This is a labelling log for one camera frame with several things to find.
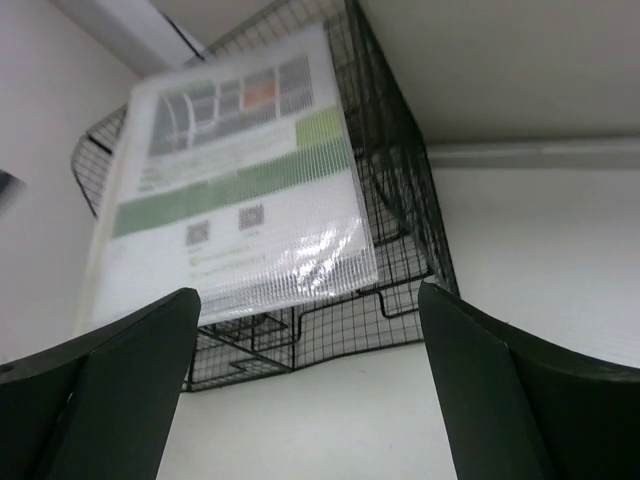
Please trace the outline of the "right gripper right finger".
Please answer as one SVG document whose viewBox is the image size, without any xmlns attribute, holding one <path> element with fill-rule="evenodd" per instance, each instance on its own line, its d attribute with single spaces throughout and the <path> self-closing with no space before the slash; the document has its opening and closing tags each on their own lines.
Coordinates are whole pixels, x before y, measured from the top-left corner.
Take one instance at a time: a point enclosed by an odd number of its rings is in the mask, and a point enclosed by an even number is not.
<svg viewBox="0 0 640 480">
<path fill-rule="evenodd" d="M 423 283 L 424 343 L 460 479 L 636 479 L 639 371 Z"/>
</svg>

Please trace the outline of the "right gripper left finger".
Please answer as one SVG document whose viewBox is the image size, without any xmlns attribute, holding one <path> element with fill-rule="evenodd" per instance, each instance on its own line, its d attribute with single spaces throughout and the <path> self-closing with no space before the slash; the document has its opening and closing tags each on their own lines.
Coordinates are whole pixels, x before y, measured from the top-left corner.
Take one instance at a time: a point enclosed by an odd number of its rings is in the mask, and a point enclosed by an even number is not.
<svg viewBox="0 0 640 480">
<path fill-rule="evenodd" d="M 156 478 L 200 310 L 197 291 L 182 288 L 3 364 L 2 478 Z"/>
</svg>

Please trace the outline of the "clear sleeve map brochure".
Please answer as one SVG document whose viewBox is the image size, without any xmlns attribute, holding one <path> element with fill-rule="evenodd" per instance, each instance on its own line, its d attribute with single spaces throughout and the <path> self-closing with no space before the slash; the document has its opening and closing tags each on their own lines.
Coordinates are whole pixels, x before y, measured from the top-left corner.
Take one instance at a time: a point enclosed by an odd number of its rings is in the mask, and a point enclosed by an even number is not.
<svg viewBox="0 0 640 480">
<path fill-rule="evenodd" d="M 207 325 L 377 281 L 328 35 L 151 77 L 131 92 L 76 329 L 180 288 Z"/>
</svg>

